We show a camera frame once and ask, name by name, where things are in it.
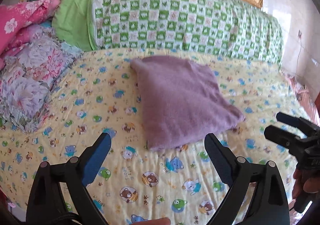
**green blanket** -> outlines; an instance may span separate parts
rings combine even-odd
[[[87,14],[91,0],[61,0],[52,20],[57,36],[83,51],[91,51]]]
[[[93,48],[167,48],[281,63],[277,20],[240,0],[92,0]]]

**bed sheet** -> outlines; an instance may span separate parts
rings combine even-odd
[[[250,162],[275,161],[291,200],[295,159],[267,141],[263,131],[275,123],[279,111],[308,117],[277,66],[176,50],[113,49],[87,52],[77,61],[52,94],[50,118],[39,131],[24,134],[15,126],[2,126],[0,186],[12,202],[27,207],[41,161],[57,164],[79,156],[107,132],[111,150],[87,189],[109,224],[165,216],[178,225],[209,221],[228,187],[219,179],[203,141],[154,153],[143,138],[139,86],[129,62],[155,54],[189,58],[212,68],[224,97],[246,116],[218,138]],[[65,184],[62,190],[68,209],[75,212]],[[236,223],[243,219],[252,192],[250,186]]]

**folded towel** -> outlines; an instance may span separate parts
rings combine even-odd
[[[241,111],[222,97],[206,65],[151,56],[134,59],[131,67],[138,74],[145,137],[152,151],[199,141],[244,120]]]

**pink blanket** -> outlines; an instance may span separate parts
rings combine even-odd
[[[142,119],[148,148],[182,146],[219,134],[244,120],[242,112],[219,91],[212,70],[174,56],[134,59],[138,74]]]
[[[0,6],[0,70],[4,58],[17,55],[35,34],[27,27],[53,16],[59,4],[60,0],[39,0]]]

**solid green fabric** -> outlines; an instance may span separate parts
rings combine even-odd
[[[58,38],[83,51],[91,51],[87,25],[88,9],[91,8],[91,0],[61,0],[52,20]]]

